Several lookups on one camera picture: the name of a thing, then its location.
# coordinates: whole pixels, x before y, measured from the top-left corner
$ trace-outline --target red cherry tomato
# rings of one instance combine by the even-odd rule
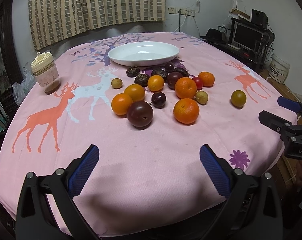
[[[198,89],[198,90],[201,90],[202,87],[203,87],[203,81],[202,81],[202,79],[199,78],[199,77],[194,77],[194,78],[192,78],[192,80],[194,80],[197,89]]]

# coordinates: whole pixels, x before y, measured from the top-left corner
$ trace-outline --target pink tablecloth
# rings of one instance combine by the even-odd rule
[[[110,101],[134,79],[126,76],[126,67],[110,62],[108,51],[150,40],[179,47],[174,65],[185,67],[191,75],[214,74],[214,86],[203,89],[209,101],[200,106],[194,125],[175,121],[172,111],[178,98],[167,85],[166,106],[154,109],[152,124],[145,130],[112,112]],[[231,56],[183,33],[134,33],[83,44],[65,52],[56,65],[61,89],[67,82],[77,87],[57,97],[45,95],[36,84],[16,113],[1,149],[0,201],[13,217],[29,171],[37,176],[52,174],[95,144],[100,160],[74,202],[97,234],[121,235],[181,221],[223,201],[199,160],[203,144],[208,143],[234,168],[261,175],[277,161],[283,143],[277,133],[259,123],[259,112],[296,122],[293,112],[278,106],[280,94],[268,82]],[[119,90],[110,86],[115,77],[124,83]],[[230,104],[235,90],[247,95],[241,110]],[[145,101],[150,102],[151,96],[146,93]],[[59,226],[68,232],[52,206]]]

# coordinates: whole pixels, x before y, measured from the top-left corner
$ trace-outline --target oval white dish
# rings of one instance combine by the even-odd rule
[[[179,48],[157,41],[139,41],[112,49],[109,58],[124,66],[146,67],[171,61],[179,54]]]

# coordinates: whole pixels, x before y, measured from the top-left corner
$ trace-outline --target white wall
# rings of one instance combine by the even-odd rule
[[[238,0],[238,9],[251,15],[264,12],[275,33],[274,54],[291,64],[285,85],[302,95],[302,10],[295,0]]]
[[[67,49],[79,44],[105,39],[123,33],[173,32],[178,27],[178,15],[168,14],[168,7],[181,6],[186,8],[195,2],[196,0],[166,0],[165,22],[139,22],[91,30],[48,46],[44,50],[50,49],[53,56],[57,58]],[[199,13],[196,13],[195,19],[201,35],[205,35],[209,28],[217,28],[217,25],[223,23],[228,15],[232,2],[233,0],[201,0],[200,6],[195,4],[191,7],[196,11],[200,10]],[[23,71],[24,67],[30,66],[36,56],[30,31],[28,0],[13,0],[12,26],[14,46],[21,71]],[[192,17],[186,19],[181,31],[199,37],[198,29]]]
[[[13,0],[12,32],[15,52],[23,73],[23,68],[29,67],[36,57],[29,23],[28,0]]]
[[[194,3],[189,9],[199,10],[195,13],[195,20],[200,30],[200,36],[206,35],[209,28],[217,29],[218,25],[222,25],[227,18],[233,0],[200,0],[198,5],[196,0],[166,0],[166,21],[164,22],[164,31],[173,32],[179,27],[179,15],[168,14],[168,7],[186,8]],[[181,16],[181,24],[184,21],[184,16]],[[199,37],[198,29],[195,25],[193,17],[187,17],[184,25],[180,28],[181,32]]]

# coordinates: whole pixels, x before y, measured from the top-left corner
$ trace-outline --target plastic bag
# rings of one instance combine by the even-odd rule
[[[24,71],[24,75],[26,78],[22,81],[21,84],[14,83],[12,86],[14,101],[18,106],[21,105],[24,98],[26,98],[27,94],[36,83],[35,77],[29,70],[26,69]]]

